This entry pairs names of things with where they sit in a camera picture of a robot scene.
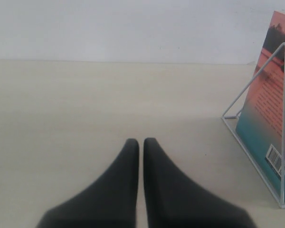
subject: barcode sticker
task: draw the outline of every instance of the barcode sticker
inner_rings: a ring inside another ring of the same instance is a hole
[[[267,151],[266,160],[271,166],[271,168],[274,169],[275,173],[279,175],[279,178],[281,178],[282,177],[282,156],[273,145],[270,145]]]

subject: floor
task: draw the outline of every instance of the floor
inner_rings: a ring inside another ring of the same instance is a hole
[[[285,228],[285,209],[220,120],[254,67],[0,61],[0,227],[34,227],[93,182],[127,138],[156,137],[258,227]],[[146,228],[142,175],[137,209]]]

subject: book stand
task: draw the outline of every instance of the book stand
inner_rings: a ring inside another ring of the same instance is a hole
[[[244,89],[240,92],[240,94],[236,97],[236,99],[230,104],[227,110],[223,113],[221,119],[224,121],[228,129],[231,131],[235,139],[238,141],[240,146],[243,148],[244,152],[254,165],[255,169],[265,182],[266,186],[270,190],[271,194],[278,202],[280,208],[285,208],[285,201],[284,201],[284,189],[285,189],[285,61],[284,61],[284,88],[283,88],[283,123],[282,123],[282,149],[281,149],[281,191],[277,192],[273,185],[270,183],[270,180],[267,176],[263,173],[262,169],[259,167],[258,163],[252,157],[250,151],[246,148],[242,140],[240,139],[239,135],[236,133],[235,126],[238,122],[238,117],[240,116],[242,109],[239,110],[236,115],[233,116],[226,116],[226,113],[230,110],[230,108],[237,102],[237,100],[242,96],[242,94],[248,89],[251,83],[260,75],[260,73],[264,70],[264,68],[268,65],[270,61],[277,55],[277,53],[282,49],[285,48],[285,42],[282,43],[275,52],[271,55],[271,57],[264,63],[264,65],[259,69],[259,71],[253,76],[253,78],[248,82],[248,84],[244,87]]]

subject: book cover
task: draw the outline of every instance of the book cover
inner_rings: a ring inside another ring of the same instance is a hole
[[[275,11],[255,73],[283,42],[285,14]],[[282,167],[284,54],[284,49],[279,51],[249,87],[236,127],[237,134],[278,194],[281,188]]]

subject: wall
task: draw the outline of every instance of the wall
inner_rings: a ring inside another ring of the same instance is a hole
[[[0,59],[247,64],[285,0],[0,0]]]

